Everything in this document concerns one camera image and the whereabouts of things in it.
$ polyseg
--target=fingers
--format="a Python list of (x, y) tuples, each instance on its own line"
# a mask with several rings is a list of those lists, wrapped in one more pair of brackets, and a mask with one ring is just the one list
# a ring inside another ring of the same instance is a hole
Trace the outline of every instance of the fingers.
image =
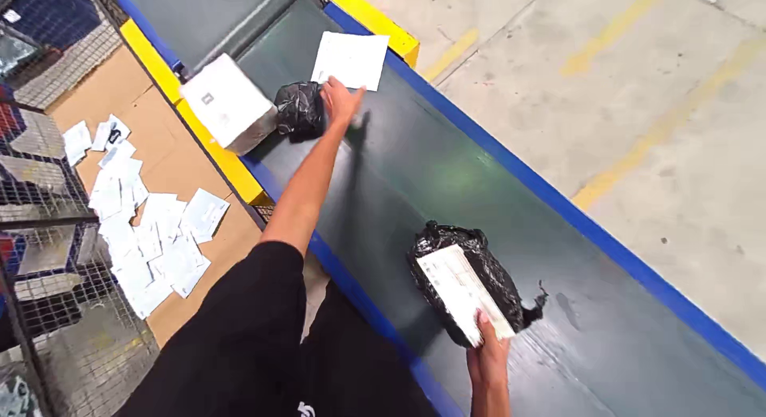
[(484, 346), (497, 347), (500, 345), (495, 334), (495, 327), (492, 325), (486, 312), (482, 310), (476, 312), (476, 325), (479, 327), (479, 332), (481, 332), (481, 336), (484, 339)]
[(343, 83), (340, 83), (340, 80), (336, 79), (335, 76), (330, 76), (330, 79), (327, 79), (327, 83), (333, 88), (343, 87)]
[(367, 92), (367, 87), (361, 87), (356, 90), (354, 93), (354, 100), (357, 103), (361, 103), (361, 98), (365, 96), (365, 93)]

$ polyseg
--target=green conveyor belt surface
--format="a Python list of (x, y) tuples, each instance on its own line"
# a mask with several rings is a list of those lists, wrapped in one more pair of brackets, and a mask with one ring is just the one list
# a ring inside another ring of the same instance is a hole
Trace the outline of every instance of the green conveyor belt surface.
[[(142, 16), (179, 55), (204, 57), (217, 43), (174, 34), (195, 32), (206, 0), (143, 1), (152, 3), (137, 5)], [(297, 0), (260, 30), (235, 59), (273, 98), (310, 78), (322, 32), (341, 29), (315, 0)], [(428, 219), (484, 230), (527, 305), (539, 280), (551, 294), (545, 318), (512, 343), (514, 415), (766, 415), (766, 393), (739, 367), (416, 92), (406, 79), (414, 73), (390, 64), (365, 96), (369, 125), (340, 148), (317, 232), (453, 405), (470, 409), (465, 350), (438, 324), (405, 261)], [(254, 175), (276, 193), (313, 143), (273, 134), (246, 164), (265, 166)]]

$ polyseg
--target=person's arm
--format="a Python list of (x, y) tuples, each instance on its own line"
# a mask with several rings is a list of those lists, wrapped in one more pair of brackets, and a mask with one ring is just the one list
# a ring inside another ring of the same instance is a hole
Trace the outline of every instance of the person's arm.
[(287, 183), (282, 198), (261, 235), (261, 242), (282, 241), (294, 246), (306, 255), (309, 239), (320, 218), (320, 208), (330, 187), (332, 168), (340, 147), (340, 141), (349, 128), (365, 88), (351, 94), (338, 79), (330, 80), (322, 87), (322, 98), (330, 117), (325, 135), (314, 145)]
[(162, 347), (120, 417), (295, 413), (306, 318), (303, 257), (363, 94), (351, 95), (335, 78), (323, 87), (328, 129), (288, 183), (258, 245)]
[(509, 417), (508, 352), (510, 339), (498, 340), (495, 327), (484, 312), (476, 317), (484, 344), (467, 351), (468, 373), (474, 394), (471, 417)]

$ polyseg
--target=black plastic wrap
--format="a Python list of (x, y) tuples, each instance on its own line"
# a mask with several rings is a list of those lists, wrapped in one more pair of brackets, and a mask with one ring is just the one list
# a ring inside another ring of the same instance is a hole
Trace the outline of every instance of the black plastic wrap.
[(428, 221), (426, 228), (416, 235), (415, 244), (407, 253), (407, 261), (410, 264), (417, 288), (426, 297), (428, 304), (435, 308), (444, 328), (455, 341), (455, 344), (466, 348), (471, 347), (465, 334), (455, 324), (454, 319), (446, 310), (444, 302), (439, 298), (436, 290), (417, 264), (417, 258), (455, 244), (463, 249), (469, 264), (514, 332), (519, 333), (529, 327), (532, 321), (542, 318), (542, 307), (548, 299), (548, 294), (542, 289), (542, 284), (540, 284), (541, 294), (535, 297), (535, 307), (532, 309), (524, 308), (521, 305), (521, 298), (516, 290), (516, 285), (513, 284), (513, 280), (505, 268), (490, 252), (486, 236), (481, 230), (469, 230), (454, 225), (438, 225), (435, 221)]
[(324, 133), (324, 102), (317, 82), (295, 82), (276, 91), (276, 129), (292, 143), (311, 140)]

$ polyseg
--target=wire mesh cage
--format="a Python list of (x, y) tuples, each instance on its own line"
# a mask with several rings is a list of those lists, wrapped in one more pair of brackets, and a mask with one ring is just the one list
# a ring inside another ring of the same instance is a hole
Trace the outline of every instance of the wire mesh cage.
[(118, 46), (93, 0), (0, 0), (0, 74), (20, 103), (47, 108)]
[[(38, 393), (55, 415), (113, 414), (157, 353), (152, 334), (110, 274), (97, 229), (75, 224), (0, 233), (8, 292), (23, 332), (22, 338), (4, 335), (0, 346), (31, 342)], [(9, 332), (8, 324), (0, 330)]]
[(120, 46), (101, 9), (125, 18), (114, 0), (0, 0), (0, 415), (111, 415), (158, 353), (44, 112)]

